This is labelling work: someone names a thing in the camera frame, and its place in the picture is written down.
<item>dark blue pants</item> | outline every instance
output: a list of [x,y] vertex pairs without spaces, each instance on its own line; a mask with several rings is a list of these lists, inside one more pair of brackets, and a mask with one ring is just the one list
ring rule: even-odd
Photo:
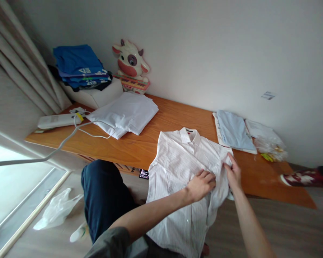
[[137,207],[114,163],[96,160],[81,173],[85,217],[92,242],[123,214]]

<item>curtain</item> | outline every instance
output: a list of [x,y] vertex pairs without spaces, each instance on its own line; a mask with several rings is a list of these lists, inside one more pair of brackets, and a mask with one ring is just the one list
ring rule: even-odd
[[[0,146],[31,158],[52,149],[27,143],[41,116],[58,114],[71,102],[5,0],[0,0]],[[48,161],[66,170],[84,161],[58,152]]]

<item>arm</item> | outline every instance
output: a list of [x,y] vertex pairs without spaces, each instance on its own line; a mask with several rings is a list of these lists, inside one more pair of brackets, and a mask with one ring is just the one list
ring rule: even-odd
[[201,200],[215,185],[215,175],[201,170],[186,188],[131,210],[118,218],[109,229],[125,227],[129,232],[132,243],[161,222],[166,216]]
[[232,161],[232,168],[227,164],[224,164],[227,170],[227,177],[230,183],[230,187],[233,191],[234,201],[238,213],[238,219],[240,229],[242,231],[245,248],[249,257],[252,258],[265,258],[276,257],[272,250],[270,242],[268,241],[265,232],[263,231],[257,217],[248,201],[248,198],[243,192],[240,183],[241,170],[237,164],[237,161],[229,153],[229,157]]

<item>shirt collar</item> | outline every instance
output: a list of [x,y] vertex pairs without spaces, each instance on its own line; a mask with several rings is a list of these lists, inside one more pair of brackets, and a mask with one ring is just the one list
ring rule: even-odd
[[200,144],[200,140],[201,140],[201,135],[198,133],[197,130],[195,130],[195,129],[189,129],[189,128],[186,128],[186,127],[183,127],[181,130],[179,130],[179,132],[181,134],[182,143],[189,143],[189,142],[191,142],[187,130],[195,132],[195,136],[194,136],[193,142],[195,142],[196,145],[199,145]]

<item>white striped shirt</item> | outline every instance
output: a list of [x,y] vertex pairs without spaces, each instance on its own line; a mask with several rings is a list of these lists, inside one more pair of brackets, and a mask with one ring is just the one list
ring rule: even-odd
[[218,207],[229,193],[223,162],[231,164],[225,148],[197,130],[160,132],[157,155],[149,167],[147,203],[185,188],[201,169],[213,172],[216,187],[201,201],[170,214],[147,235],[159,246],[185,257],[200,257],[206,233],[216,219]]

